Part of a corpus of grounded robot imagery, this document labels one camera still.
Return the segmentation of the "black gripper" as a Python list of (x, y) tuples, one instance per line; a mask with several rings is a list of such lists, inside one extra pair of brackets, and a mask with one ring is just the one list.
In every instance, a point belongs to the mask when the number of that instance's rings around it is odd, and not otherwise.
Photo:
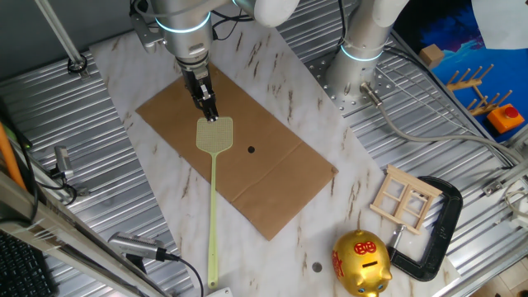
[(196, 108), (203, 111), (209, 122), (217, 121), (219, 115), (215, 105), (215, 93), (212, 91), (209, 56), (202, 55), (196, 59), (177, 58), (177, 62)]

